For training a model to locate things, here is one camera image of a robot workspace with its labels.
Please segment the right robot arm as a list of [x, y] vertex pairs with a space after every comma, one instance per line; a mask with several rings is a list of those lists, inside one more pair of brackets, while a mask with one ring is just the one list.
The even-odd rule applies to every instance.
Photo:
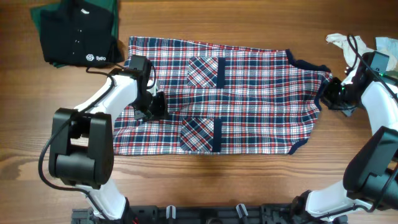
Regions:
[[356, 100], [367, 112], [372, 137], [348, 164], [341, 181], [306, 191], [289, 208], [292, 223], [343, 223], [349, 213], [397, 209], [397, 86], [386, 75], [389, 57], [365, 53], [350, 85], [328, 89], [332, 101]]

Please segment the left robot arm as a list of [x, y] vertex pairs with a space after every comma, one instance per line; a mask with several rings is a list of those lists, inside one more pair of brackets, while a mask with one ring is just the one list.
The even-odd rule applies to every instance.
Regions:
[[129, 200], [111, 179], [114, 122], [128, 105], [136, 112], [134, 119], [165, 119], [167, 103], [154, 64], [145, 56], [133, 55], [128, 67], [116, 65], [106, 78], [89, 100], [55, 112], [38, 172], [53, 189], [82, 193], [95, 222], [138, 223]]

